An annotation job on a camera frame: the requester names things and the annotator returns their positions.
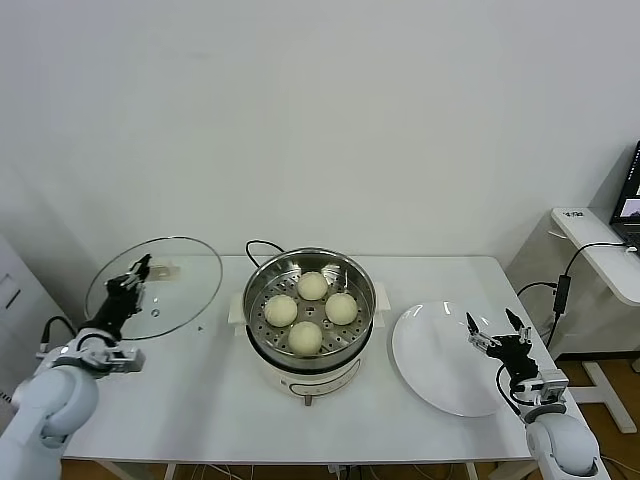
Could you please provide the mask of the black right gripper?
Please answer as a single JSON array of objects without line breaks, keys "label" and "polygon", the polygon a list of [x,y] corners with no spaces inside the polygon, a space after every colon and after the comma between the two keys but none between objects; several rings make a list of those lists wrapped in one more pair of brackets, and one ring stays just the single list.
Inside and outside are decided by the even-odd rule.
[{"label": "black right gripper", "polygon": [[472,315],[467,312],[468,341],[478,350],[486,351],[490,358],[498,359],[505,366],[511,384],[519,384],[538,376],[537,363],[529,357],[532,348],[531,328],[524,325],[521,318],[509,308],[506,316],[515,330],[515,335],[501,335],[493,338],[483,333]]}]

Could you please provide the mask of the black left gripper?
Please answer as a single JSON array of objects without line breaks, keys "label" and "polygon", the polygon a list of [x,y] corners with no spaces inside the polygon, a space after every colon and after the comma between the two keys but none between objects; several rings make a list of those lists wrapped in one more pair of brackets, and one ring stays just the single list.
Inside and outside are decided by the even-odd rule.
[{"label": "black left gripper", "polygon": [[150,273],[152,256],[147,253],[135,261],[128,270],[109,279],[107,297],[97,313],[87,322],[88,328],[104,331],[116,341],[122,339],[121,330],[126,321],[140,311],[145,282]]}]

